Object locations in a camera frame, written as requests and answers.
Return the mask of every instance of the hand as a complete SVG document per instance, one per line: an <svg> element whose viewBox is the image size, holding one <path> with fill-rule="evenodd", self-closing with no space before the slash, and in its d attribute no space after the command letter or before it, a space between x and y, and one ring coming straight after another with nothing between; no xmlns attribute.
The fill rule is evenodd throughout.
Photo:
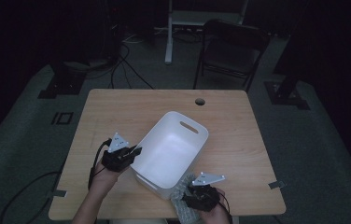
<svg viewBox="0 0 351 224"><path fill-rule="evenodd" d="M217 189L219 192L219 202L223 205L225 192L222 189ZM199 215L205 224L229 224L228 214L217 204L210 212L199 211Z"/></svg>
<svg viewBox="0 0 351 224"><path fill-rule="evenodd" d="M102 160L100 160L96 165L94 173L97 175L94 176L91 182L89 193L94 193L96 196L104 198L118 181L118 177L128 168L129 166L119 173L110 171L103 166Z"/></svg>

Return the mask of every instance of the chair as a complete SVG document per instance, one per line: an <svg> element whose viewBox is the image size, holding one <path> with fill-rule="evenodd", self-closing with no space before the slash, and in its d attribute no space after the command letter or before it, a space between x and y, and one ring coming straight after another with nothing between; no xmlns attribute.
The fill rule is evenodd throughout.
<svg viewBox="0 0 351 224"><path fill-rule="evenodd" d="M203 28L202 48L196 69L193 89L196 89L199 72L204 69L244 79L248 92L260 58L269 45L270 37L262 30L210 20Z"/></svg>

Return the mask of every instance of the black stand base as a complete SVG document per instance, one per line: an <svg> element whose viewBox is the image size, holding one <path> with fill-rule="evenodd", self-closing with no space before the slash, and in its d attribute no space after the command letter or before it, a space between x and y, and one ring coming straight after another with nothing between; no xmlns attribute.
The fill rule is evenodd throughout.
<svg viewBox="0 0 351 224"><path fill-rule="evenodd" d="M298 109L310 110L309 105L301 98L296 89L294 89L287 97L284 97L284 95L278 92L281 83L264 82L264 84L273 105L295 105Z"/></svg>
<svg viewBox="0 0 351 224"><path fill-rule="evenodd" d="M38 99L55 99L57 95L78 95L85 77L86 74L71 75L69 80L62 82L55 75L47 89L39 93Z"/></svg>

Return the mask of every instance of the person's right hand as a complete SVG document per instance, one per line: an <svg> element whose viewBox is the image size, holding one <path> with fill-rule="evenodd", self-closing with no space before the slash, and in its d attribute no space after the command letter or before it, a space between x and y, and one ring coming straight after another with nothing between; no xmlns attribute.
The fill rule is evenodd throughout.
<svg viewBox="0 0 351 224"><path fill-rule="evenodd" d="M223 205L225 192L222 189L217 189L219 194L219 202ZM199 215L205 224L229 224L228 214L217 204L210 212L199 211Z"/></svg>

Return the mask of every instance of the gray carpet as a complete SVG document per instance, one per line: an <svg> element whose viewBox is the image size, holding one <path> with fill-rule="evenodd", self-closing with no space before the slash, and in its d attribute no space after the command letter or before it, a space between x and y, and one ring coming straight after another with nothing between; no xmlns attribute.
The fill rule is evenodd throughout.
<svg viewBox="0 0 351 224"><path fill-rule="evenodd" d="M191 89L199 44L174 43L173 63L164 64L165 37L156 45L127 43L127 61L156 89ZM264 81L281 81L273 75L274 66L287 41L273 38L264 54L248 97L260 126L287 212L276 218L290 223L351 223L351 158L330 121L315 90L306 83L297 89L311 110L292 105L272 105ZM42 68L0 126L0 216L11 198L35 178L59 171L67 156L89 90L108 88L108 71L91 72L80 95L59 95L56 99L37 99L52 77ZM148 89L124 64L114 74L115 88ZM198 89L239 89L240 80L207 73L199 78ZM62 114L63 119L54 119ZM69 124L69 113L73 113ZM26 223L45 204L56 175L39 179L8 208L3 223ZM48 203L33 223L69 223L49 220ZM240 223L272 224L271 216L240 217Z"/></svg>

